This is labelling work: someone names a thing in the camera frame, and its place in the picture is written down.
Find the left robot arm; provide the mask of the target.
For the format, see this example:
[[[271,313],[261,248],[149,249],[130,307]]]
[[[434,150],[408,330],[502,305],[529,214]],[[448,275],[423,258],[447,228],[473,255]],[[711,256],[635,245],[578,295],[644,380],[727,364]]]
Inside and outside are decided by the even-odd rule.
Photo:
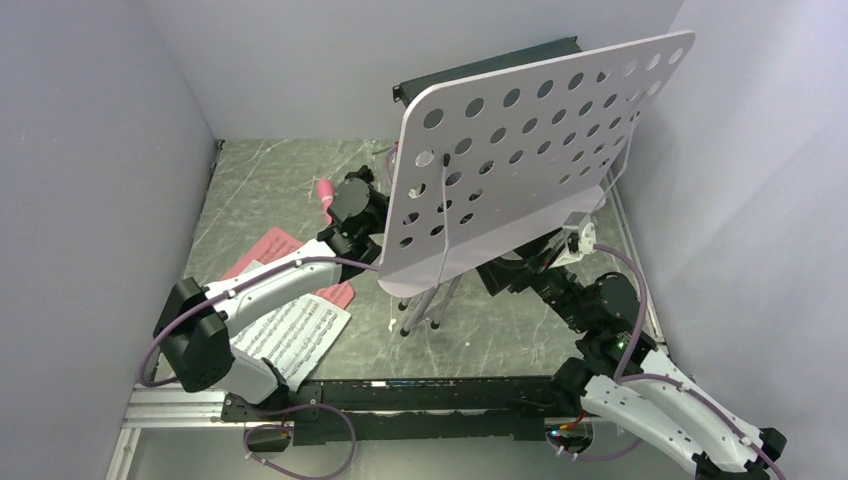
[[[272,420],[287,406],[289,380],[267,358],[256,359],[231,339],[262,316],[323,288],[375,270],[374,242],[384,232],[389,198],[366,167],[335,187],[330,223],[314,239],[277,261],[221,282],[176,283],[153,331],[150,353],[161,352],[173,370],[169,383],[187,393],[222,389],[258,417]]]

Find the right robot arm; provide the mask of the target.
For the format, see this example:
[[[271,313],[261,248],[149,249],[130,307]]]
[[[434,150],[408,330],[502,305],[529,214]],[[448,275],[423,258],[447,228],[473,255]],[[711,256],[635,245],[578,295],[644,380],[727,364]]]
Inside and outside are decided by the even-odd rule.
[[[622,252],[571,236],[557,246],[548,234],[496,257],[476,271],[492,296],[531,290],[579,334],[577,358],[551,377],[551,401],[564,415],[605,418],[663,452],[696,479],[782,479],[777,462],[786,437],[721,406],[645,332],[648,288]],[[608,272],[582,284],[554,264],[559,253],[603,252],[632,272]]]

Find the lilac perforated music stand desk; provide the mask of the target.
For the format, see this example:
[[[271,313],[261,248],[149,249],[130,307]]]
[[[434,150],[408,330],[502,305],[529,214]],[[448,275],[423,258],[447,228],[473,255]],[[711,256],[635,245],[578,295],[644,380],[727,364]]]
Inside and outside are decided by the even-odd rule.
[[[691,30],[433,85],[403,116],[381,288],[411,297],[593,209]]]

